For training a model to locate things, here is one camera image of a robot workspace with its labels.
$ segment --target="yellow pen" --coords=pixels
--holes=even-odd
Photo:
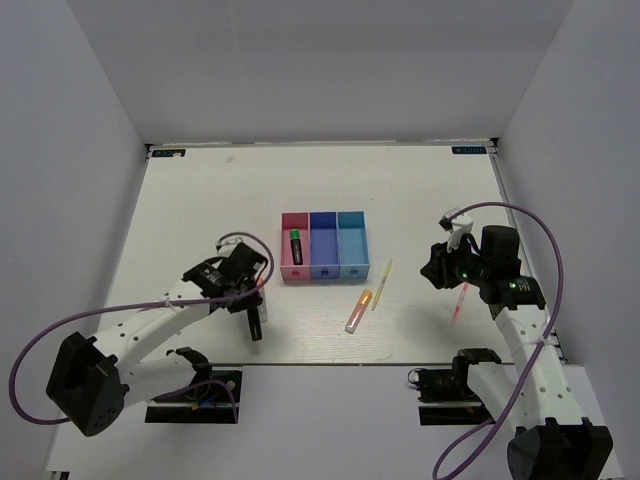
[[[389,276],[389,272],[391,271],[391,264],[393,260],[389,260],[387,264],[387,268],[384,270],[384,275],[382,275],[382,280],[380,280],[380,286],[378,287],[378,291],[376,292],[376,296],[373,299],[373,305],[371,305],[371,311],[373,312],[378,305],[378,300],[380,300],[380,294],[382,293],[382,289],[384,288],[384,284],[387,282],[387,277]]]
[[[367,305],[369,305],[371,295],[373,294],[369,290],[365,290],[364,292],[362,292],[362,295],[360,295],[360,299],[356,304],[356,308],[353,309],[353,313],[349,317],[347,326],[344,327],[345,332],[353,333],[356,331],[356,327],[358,326],[358,323],[360,323],[362,314],[364,314],[365,310],[367,309]]]

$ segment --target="highlighter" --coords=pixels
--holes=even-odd
[[[302,244],[300,243],[300,231],[291,230],[289,232],[289,240],[291,241],[291,257],[294,265],[302,265]]]
[[[360,323],[360,319],[367,309],[367,305],[369,305],[369,301],[371,301],[371,296],[373,294],[369,290],[365,290],[360,295],[360,299],[356,304],[356,308],[353,309],[353,313],[349,317],[349,321],[347,322],[347,326],[344,327],[344,331],[347,333],[353,333],[356,331],[358,324]]]

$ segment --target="orange marker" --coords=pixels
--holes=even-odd
[[[358,300],[358,303],[356,304],[356,308],[353,309],[353,313],[349,317],[347,326],[344,327],[345,332],[353,333],[356,331],[358,323],[360,323],[360,319],[367,309],[367,305],[369,305],[369,302],[371,301],[372,295],[373,294],[369,290],[365,290],[364,292],[362,292],[362,295],[360,295],[360,300]]]

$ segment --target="black marker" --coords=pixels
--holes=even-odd
[[[300,231],[294,229],[289,232],[291,240],[291,255],[294,265],[302,265],[302,244],[300,243]]]

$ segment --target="white backdrop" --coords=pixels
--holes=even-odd
[[[64,0],[3,2],[0,64],[0,471],[40,480],[54,429],[13,412],[9,370],[40,330],[103,305],[144,146]],[[20,400],[36,417],[58,413],[45,386],[72,328],[43,340],[20,371]]]
[[[500,136],[571,0],[69,0],[148,143]]]
[[[586,367],[629,479],[640,478],[638,18],[638,2],[576,2],[500,142],[511,199],[547,220],[562,249],[560,339]],[[551,301],[548,241],[521,227]]]

